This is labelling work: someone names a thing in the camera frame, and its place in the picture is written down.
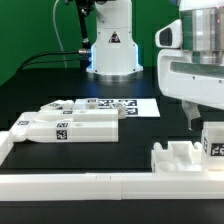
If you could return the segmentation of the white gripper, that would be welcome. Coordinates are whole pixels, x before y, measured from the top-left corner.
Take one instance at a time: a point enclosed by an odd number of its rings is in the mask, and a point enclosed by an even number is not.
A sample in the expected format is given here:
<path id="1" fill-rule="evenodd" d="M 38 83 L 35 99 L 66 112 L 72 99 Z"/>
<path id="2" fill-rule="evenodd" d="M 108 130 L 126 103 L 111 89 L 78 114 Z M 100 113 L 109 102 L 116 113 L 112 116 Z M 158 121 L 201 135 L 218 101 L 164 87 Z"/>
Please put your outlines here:
<path id="1" fill-rule="evenodd" d="M 202 129 L 198 105 L 224 110 L 224 63 L 191 62 L 191 53 L 163 49 L 157 59 L 158 83 L 165 96 L 183 100 L 190 130 Z"/>

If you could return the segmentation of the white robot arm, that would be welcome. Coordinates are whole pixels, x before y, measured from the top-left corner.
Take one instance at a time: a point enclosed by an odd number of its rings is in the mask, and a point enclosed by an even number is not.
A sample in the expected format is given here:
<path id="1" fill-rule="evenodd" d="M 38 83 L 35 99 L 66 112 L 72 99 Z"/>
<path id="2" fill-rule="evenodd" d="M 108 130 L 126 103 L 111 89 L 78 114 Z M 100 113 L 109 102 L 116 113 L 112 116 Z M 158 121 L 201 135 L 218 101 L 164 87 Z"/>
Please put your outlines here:
<path id="1" fill-rule="evenodd" d="M 200 105 L 224 110 L 224 0 L 180 0 L 179 18 L 155 35 L 158 84 L 182 101 L 188 127 L 203 128 Z"/>

